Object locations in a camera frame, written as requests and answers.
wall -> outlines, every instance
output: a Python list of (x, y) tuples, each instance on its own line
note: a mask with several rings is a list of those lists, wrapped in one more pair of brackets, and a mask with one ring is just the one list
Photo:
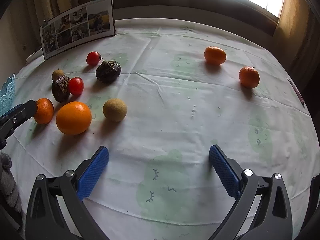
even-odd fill
[(249, 24), (222, 14), (195, 8), (165, 5), (126, 7), (115, 9), (114, 18), (115, 20), (129, 18), (169, 18), (197, 22), (232, 32), (268, 50), (270, 50), (272, 41), (272, 36)]
[(0, 86), (40, 45), (30, 22), (26, 0), (12, 0), (0, 19)]

photo collage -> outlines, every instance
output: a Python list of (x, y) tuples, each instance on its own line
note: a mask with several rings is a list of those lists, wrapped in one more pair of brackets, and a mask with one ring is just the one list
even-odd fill
[(45, 54), (85, 37), (110, 31), (109, 11), (105, 6), (87, 5), (42, 28)]

wrinkled passion fruit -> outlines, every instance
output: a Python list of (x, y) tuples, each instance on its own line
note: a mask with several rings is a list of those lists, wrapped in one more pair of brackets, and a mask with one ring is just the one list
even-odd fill
[(118, 62), (111, 61), (102, 61), (101, 65), (97, 67), (96, 77), (97, 79), (105, 84), (109, 84), (117, 79), (121, 73), (121, 67)]
[(59, 103), (62, 103), (69, 98), (69, 81), (70, 78), (68, 78), (67, 76), (60, 76), (52, 82), (52, 94), (54, 96), (54, 99)]

tangerine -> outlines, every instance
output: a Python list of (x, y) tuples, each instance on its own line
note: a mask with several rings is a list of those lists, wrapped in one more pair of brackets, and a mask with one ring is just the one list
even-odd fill
[(82, 102), (70, 102), (57, 113), (56, 124), (61, 132), (77, 135), (86, 131), (92, 120), (90, 108)]
[(240, 83), (246, 88), (255, 88), (259, 85), (260, 76), (252, 67), (243, 67), (239, 72)]
[(37, 101), (37, 112), (33, 116), (38, 124), (49, 123), (53, 117), (53, 104), (48, 98), (40, 98)]
[(221, 65), (226, 61), (227, 55), (223, 49), (217, 47), (207, 47), (204, 50), (206, 62), (212, 65)]

blue plastic basket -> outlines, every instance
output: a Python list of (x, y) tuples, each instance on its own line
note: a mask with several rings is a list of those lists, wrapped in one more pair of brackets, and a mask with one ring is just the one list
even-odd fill
[(11, 75), (0, 90), (0, 116), (11, 109), (15, 93), (15, 76)]

